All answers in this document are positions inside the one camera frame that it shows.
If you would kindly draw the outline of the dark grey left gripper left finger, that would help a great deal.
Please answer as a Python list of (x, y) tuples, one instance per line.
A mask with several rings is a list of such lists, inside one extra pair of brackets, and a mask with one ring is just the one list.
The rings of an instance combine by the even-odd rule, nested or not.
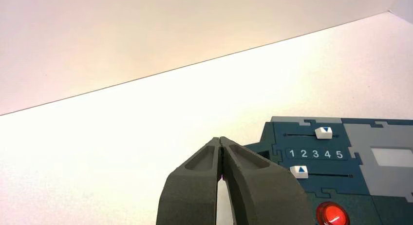
[(213, 137), (169, 174), (159, 199), (156, 224), (216, 224), (221, 147), (220, 139)]

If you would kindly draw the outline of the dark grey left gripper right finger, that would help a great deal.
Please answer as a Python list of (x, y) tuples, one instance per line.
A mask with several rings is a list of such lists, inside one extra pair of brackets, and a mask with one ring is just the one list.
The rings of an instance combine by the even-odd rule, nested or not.
[(314, 225), (311, 203), (284, 167), (221, 137), (223, 180), (236, 225)]

